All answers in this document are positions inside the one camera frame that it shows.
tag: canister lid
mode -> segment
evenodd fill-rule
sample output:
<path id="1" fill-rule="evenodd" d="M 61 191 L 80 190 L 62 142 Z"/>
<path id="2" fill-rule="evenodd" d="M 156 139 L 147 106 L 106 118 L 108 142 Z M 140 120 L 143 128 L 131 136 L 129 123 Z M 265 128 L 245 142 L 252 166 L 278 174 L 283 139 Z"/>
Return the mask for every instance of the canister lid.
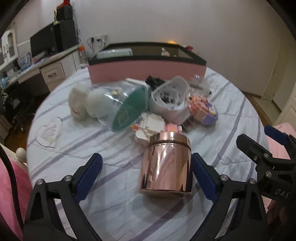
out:
<path id="1" fill-rule="evenodd" d="M 150 138 L 150 144 L 154 145 L 157 143 L 177 143 L 187 146 L 191 149 L 190 140 L 185 136 L 177 132 L 161 132 L 153 135 Z"/>

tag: white chair knob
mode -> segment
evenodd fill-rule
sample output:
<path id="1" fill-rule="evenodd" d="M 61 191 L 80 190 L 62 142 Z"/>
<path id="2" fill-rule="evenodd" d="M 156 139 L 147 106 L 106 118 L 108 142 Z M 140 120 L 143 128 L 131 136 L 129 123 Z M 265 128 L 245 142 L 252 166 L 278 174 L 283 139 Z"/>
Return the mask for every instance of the white chair knob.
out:
<path id="1" fill-rule="evenodd" d="M 27 163 L 27 152 L 24 148 L 19 147 L 15 154 L 19 161 Z"/>

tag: copper canister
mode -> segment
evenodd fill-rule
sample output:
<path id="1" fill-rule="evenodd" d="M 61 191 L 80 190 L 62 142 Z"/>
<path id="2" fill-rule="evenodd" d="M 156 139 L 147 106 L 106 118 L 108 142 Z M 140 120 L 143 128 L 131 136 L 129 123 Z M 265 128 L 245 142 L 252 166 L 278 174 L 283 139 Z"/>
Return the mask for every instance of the copper canister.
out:
<path id="1" fill-rule="evenodd" d="M 192 193 L 191 146 L 176 132 L 151 137 L 145 150 L 140 191 L 146 194 Z"/>

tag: white tablecloth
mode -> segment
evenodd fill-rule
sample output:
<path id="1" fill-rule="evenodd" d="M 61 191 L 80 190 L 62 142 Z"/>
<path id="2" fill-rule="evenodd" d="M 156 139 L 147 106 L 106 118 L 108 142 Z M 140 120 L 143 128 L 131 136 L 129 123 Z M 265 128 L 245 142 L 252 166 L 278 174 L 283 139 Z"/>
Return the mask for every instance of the white tablecloth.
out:
<path id="1" fill-rule="evenodd" d="M 219 119 L 205 127 L 196 123 L 186 133 L 192 153 L 198 152 L 219 174 L 233 180 L 256 179 L 254 162 L 236 147 L 236 138 L 245 133 L 268 149 L 262 123 L 251 103 L 228 80 L 207 68 Z M 212 207 L 194 178 L 193 195 L 187 198 L 158 199 L 138 193 L 139 175 L 144 147 L 136 143 L 134 133 L 126 129 L 112 133 L 89 117 L 78 121 L 70 116 L 67 98 L 76 83 L 91 87 L 87 69 L 80 70 L 59 85 L 42 103 L 35 114 L 27 143 L 27 159 L 32 185 L 43 178 L 47 182 L 72 175 L 93 153 L 103 157 L 103 169 L 92 190 L 80 206 L 89 222 L 104 241 L 178 241 L 189 240 Z M 58 130 L 53 123 L 61 123 Z M 58 138 L 51 147 L 42 139 L 54 133 Z M 225 231 L 234 211 L 230 206 Z M 68 234 L 73 235 L 62 205 L 57 202 L 61 220 Z"/>

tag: drawer handle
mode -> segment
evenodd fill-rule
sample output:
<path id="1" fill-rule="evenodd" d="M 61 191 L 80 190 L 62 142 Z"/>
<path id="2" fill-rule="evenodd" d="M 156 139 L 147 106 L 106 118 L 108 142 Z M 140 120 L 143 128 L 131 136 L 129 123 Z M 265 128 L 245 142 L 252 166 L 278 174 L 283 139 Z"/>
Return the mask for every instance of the drawer handle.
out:
<path id="1" fill-rule="evenodd" d="M 48 77 L 50 78 L 50 77 L 53 77 L 53 76 L 55 76 L 55 75 L 57 75 L 57 74 L 56 74 L 56 73 L 54 73 L 54 74 L 49 74 Z"/>

